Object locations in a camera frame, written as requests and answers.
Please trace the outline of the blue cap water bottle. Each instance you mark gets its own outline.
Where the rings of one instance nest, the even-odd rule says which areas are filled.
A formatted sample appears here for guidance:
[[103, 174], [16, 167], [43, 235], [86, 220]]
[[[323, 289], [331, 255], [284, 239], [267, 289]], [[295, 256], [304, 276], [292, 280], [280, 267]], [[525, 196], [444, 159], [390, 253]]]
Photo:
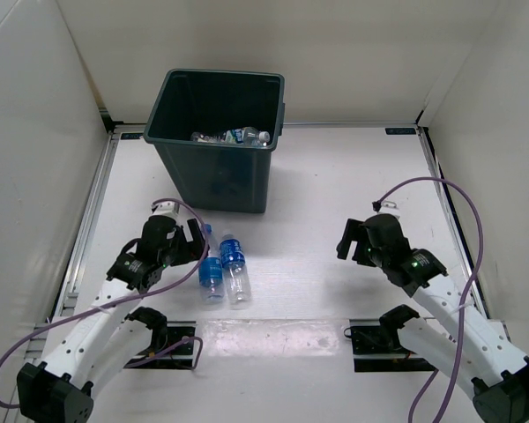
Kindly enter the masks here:
[[209, 304], [223, 300], [225, 288], [220, 260], [220, 248], [212, 232], [212, 226], [205, 224], [208, 240], [208, 252], [198, 268], [198, 282], [202, 299]]

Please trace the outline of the white cap Pocari bottle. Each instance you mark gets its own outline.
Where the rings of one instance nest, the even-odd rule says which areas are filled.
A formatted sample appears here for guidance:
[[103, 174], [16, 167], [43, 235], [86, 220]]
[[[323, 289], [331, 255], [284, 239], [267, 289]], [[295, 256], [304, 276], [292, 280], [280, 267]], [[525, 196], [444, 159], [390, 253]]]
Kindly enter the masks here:
[[242, 244], [230, 230], [222, 232], [220, 261], [227, 296], [232, 304], [251, 300], [250, 277]]

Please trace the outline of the clear bottle white label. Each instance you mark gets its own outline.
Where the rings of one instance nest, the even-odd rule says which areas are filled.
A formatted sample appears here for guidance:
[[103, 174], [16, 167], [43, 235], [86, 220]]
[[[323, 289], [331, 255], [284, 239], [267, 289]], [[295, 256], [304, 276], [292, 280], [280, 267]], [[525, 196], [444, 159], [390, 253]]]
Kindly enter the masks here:
[[221, 139], [227, 144], [266, 147], [270, 144], [271, 136], [267, 131], [257, 130], [253, 127], [243, 127], [225, 131]]

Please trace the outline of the clear bottle yellowish label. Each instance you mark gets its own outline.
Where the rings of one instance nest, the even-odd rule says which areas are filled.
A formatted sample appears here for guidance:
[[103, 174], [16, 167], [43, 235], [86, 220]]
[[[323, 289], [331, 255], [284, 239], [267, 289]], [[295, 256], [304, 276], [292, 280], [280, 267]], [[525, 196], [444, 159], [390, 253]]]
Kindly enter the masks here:
[[193, 132], [190, 138], [193, 142], [208, 144], [229, 144], [231, 137], [227, 131], [217, 134], [204, 134], [202, 132]]

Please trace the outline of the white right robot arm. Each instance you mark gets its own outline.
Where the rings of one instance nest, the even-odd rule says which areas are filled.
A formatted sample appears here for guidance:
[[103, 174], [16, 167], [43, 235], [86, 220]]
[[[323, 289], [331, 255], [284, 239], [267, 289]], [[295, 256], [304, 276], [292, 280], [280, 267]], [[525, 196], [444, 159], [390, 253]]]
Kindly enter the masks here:
[[380, 269], [445, 330], [439, 333], [413, 308], [400, 305], [379, 319], [379, 344], [421, 356], [472, 401], [485, 422], [529, 420], [529, 356], [497, 332], [428, 250], [414, 249], [397, 216], [349, 219], [337, 257]]

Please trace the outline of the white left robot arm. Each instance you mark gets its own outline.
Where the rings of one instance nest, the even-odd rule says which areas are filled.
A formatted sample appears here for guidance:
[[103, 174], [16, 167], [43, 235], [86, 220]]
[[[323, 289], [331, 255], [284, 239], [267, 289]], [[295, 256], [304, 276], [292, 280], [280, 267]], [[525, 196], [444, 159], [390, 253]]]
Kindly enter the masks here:
[[167, 318], [141, 301], [158, 294], [163, 272], [200, 265], [209, 249], [198, 215], [179, 222], [183, 202], [161, 199], [138, 238], [128, 241], [89, 308], [69, 317], [73, 327], [39, 363], [17, 375], [21, 414], [34, 422], [86, 422], [94, 400], [122, 369], [157, 360], [188, 338], [170, 342]]

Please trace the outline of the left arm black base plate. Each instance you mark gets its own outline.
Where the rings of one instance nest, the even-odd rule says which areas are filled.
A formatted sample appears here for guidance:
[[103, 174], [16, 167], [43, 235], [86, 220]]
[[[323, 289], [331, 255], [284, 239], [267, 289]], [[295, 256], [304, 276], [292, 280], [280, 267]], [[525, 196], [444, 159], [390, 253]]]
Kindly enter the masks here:
[[197, 363], [196, 328], [195, 321], [168, 321], [166, 343], [140, 352], [125, 368], [192, 370]]

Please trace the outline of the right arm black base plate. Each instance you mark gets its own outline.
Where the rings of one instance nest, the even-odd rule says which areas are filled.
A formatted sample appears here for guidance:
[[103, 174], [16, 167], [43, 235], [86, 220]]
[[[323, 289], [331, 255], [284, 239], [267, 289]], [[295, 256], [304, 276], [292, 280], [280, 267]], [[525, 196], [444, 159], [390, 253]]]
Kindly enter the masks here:
[[378, 321], [350, 320], [343, 336], [351, 343], [355, 373], [432, 372], [426, 360], [394, 344]]

